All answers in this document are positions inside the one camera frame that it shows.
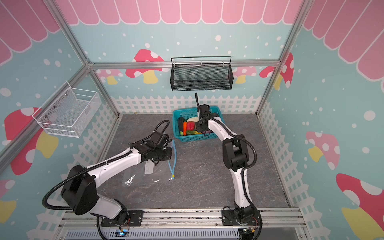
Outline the red pepper toy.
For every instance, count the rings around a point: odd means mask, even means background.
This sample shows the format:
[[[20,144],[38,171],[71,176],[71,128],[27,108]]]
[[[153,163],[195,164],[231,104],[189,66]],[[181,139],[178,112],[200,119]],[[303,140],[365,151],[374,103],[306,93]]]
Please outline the red pepper toy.
[[[195,130],[195,122],[187,122],[187,131],[194,131]]]

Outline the teal plastic basket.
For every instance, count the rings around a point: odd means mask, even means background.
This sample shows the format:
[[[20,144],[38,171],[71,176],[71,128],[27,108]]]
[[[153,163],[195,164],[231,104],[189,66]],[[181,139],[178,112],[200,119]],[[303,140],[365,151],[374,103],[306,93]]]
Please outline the teal plastic basket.
[[[179,109],[173,111],[172,125],[173,125],[173,133],[176,139],[179,139],[181,142],[191,142],[191,141],[202,141],[209,139],[217,139],[217,135],[211,133],[209,135],[189,135],[189,136],[181,136],[179,132],[178,119],[183,117],[185,120],[198,116],[198,110],[196,107],[188,108],[188,109]]]

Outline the clear zip top bag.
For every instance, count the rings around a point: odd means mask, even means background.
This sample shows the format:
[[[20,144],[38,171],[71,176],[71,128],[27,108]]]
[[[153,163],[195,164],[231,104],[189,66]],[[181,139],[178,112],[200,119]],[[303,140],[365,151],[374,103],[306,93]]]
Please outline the clear zip top bag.
[[[168,145],[171,157],[165,161],[148,160],[124,171],[123,187],[138,187],[150,184],[164,183],[175,179],[177,151],[175,140]]]

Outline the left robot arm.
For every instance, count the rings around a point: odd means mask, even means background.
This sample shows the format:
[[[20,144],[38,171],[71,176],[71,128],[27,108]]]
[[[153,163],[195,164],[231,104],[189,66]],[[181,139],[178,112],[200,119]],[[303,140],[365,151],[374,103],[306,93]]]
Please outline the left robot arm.
[[[49,190],[42,205],[49,210],[72,210],[76,215],[91,214],[117,226],[130,220],[124,204],[98,193],[98,188],[124,170],[151,161],[157,165],[172,156],[169,135],[153,132],[144,140],[130,143],[123,152],[95,165],[74,166],[67,178]]]

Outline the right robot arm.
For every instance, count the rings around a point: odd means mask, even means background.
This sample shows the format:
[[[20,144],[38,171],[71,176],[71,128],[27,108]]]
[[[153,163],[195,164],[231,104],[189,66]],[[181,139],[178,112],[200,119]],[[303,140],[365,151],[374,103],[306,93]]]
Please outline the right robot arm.
[[[252,144],[243,135],[231,131],[218,114],[210,111],[210,106],[197,105],[198,122],[196,128],[200,133],[212,132],[221,140],[223,162],[230,171],[235,190],[235,209],[237,221],[245,225],[255,221],[261,225],[260,212],[250,197],[247,171],[257,161],[257,153]]]

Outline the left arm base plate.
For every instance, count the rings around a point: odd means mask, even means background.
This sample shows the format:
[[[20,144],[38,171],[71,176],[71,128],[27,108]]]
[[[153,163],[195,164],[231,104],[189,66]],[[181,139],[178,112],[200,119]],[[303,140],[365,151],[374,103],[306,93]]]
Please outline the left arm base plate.
[[[102,227],[140,227],[144,218],[144,211],[128,210],[119,214],[114,219],[101,220]]]

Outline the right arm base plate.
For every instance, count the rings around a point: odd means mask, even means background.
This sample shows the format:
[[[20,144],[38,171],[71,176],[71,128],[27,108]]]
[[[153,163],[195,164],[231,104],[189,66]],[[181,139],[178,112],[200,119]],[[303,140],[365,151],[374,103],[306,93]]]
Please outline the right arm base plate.
[[[222,225],[223,226],[262,226],[261,212],[256,210],[251,213],[249,217],[241,219],[240,214],[235,210],[224,209],[221,211]]]

